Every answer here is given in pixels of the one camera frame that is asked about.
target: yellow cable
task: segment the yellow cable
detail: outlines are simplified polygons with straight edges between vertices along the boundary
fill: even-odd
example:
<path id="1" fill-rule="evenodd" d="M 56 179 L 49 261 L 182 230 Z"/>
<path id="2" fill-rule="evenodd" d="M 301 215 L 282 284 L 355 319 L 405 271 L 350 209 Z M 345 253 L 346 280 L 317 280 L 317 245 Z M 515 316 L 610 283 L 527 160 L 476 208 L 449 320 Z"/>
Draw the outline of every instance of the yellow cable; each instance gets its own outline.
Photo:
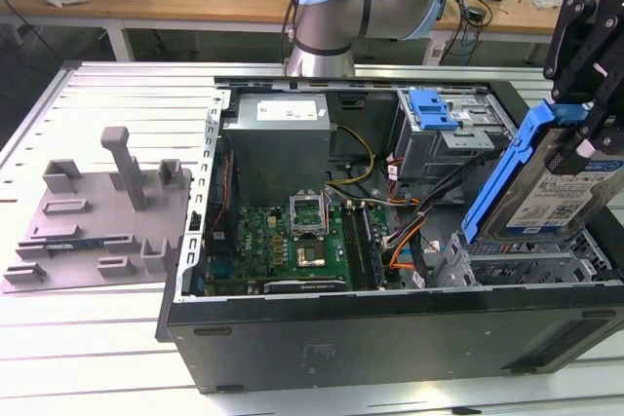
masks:
<path id="1" fill-rule="evenodd" d="M 348 184 L 355 184 L 356 182 L 360 182 L 361 180 L 366 179 L 367 177 L 369 177 L 372 173 L 372 170 L 374 169 L 374 155 L 372 154 L 372 150 L 369 147 L 369 145 L 364 141 L 363 138 L 361 138 L 355 131 L 353 131 L 352 129 L 346 127 L 346 126 L 338 126 L 339 129 L 343 129 L 349 133 L 351 133 L 354 137 L 356 137 L 358 139 L 358 141 L 360 143 L 362 143 L 362 146 L 364 146 L 367 151 L 369 152 L 369 158 L 370 158 L 370 162 L 369 162 L 369 167 L 367 168 L 366 172 L 362 175 L 358 175 L 357 177 L 352 177 L 351 179 L 339 179 L 339 180 L 329 180 L 327 182 L 328 185 L 348 185 Z"/>

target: motherboard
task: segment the motherboard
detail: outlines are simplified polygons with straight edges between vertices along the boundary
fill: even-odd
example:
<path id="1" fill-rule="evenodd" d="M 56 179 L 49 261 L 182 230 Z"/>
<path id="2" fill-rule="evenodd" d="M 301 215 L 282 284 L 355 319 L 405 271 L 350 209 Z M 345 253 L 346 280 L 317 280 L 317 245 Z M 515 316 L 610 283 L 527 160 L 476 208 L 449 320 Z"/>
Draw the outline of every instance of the motherboard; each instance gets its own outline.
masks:
<path id="1" fill-rule="evenodd" d="M 211 262 L 207 288 L 219 295 L 378 289 L 389 232 L 383 207 L 321 207 L 241 207 L 234 258 Z"/>

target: open computer tower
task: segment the open computer tower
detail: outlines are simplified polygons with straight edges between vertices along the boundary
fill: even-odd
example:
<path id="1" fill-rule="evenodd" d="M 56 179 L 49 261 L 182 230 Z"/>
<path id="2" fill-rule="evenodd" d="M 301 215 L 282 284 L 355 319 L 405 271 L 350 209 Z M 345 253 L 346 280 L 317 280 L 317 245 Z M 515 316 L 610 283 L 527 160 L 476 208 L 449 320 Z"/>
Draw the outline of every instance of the open computer tower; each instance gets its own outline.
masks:
<path id="1" fill-rule="evenodd" d="M 607 209 L 565 242 L 463 237 L 527 113 L 509 83 L 214 77 L 208 101 L 161 317 L 200 392 L 548 373 L 624 322 Z"/>

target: hard drive label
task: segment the hard drive label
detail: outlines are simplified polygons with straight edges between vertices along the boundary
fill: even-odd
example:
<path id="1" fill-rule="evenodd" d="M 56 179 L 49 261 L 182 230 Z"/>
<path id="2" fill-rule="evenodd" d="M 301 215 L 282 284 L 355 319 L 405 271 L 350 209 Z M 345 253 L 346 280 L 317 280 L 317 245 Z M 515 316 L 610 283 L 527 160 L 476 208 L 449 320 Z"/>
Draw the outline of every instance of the hard drive label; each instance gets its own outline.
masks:
<path id="1" fill-rule="evenodd" d="M 507 230 L 537 234 L 567 226 L 592 200 L 592 189 L 622 167 L 624 161 L 592 161 L 578 175 L 544 174 L 507 223 Z"/>

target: green circuit board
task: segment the green circuit board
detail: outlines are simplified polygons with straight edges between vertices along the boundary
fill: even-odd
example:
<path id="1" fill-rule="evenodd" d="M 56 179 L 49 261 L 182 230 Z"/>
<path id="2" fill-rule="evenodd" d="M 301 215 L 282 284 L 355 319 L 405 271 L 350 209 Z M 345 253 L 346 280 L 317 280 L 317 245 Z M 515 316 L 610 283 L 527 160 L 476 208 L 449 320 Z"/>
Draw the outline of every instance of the green circuit board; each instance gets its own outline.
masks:
<path id="1" fill-rule="evenodd" d="M 321 221 L 318 208 L 311 206 L 297 209 L 297 224 Z M 370 223 L 379 238 L 388 233 L 382 208 L 370 209 Z M 320 241 L 295 238 L 291 231 L 290 207 L 241 208 L 232 279 L 340 280 L 345 281 L 347 288 L 351 289 L 340 207 L 330 207 L 329 230 L 320 238 Z M 302 243 L 317 243 L 319 250 L 323 251 L 323 265 L 301 265 L 301 262 L 305 262 L 304 252 L 308 251 L 302 247 Z"/>

